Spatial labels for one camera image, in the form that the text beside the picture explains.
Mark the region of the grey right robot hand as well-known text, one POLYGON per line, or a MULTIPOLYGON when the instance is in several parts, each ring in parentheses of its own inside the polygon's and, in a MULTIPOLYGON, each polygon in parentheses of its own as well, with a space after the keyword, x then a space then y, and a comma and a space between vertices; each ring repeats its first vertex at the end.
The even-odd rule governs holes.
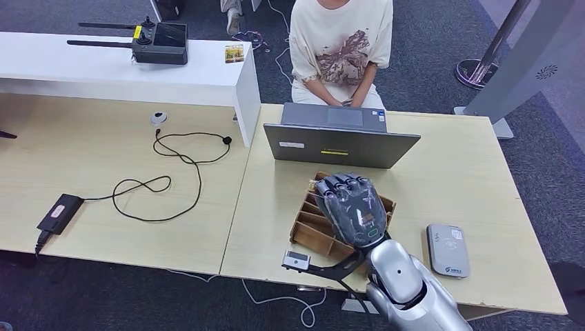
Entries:
POLYGON ((390 238, 386 209, 369 178, 338 172, 316 180, 313 191, 340 241, 372 250, 390 238))

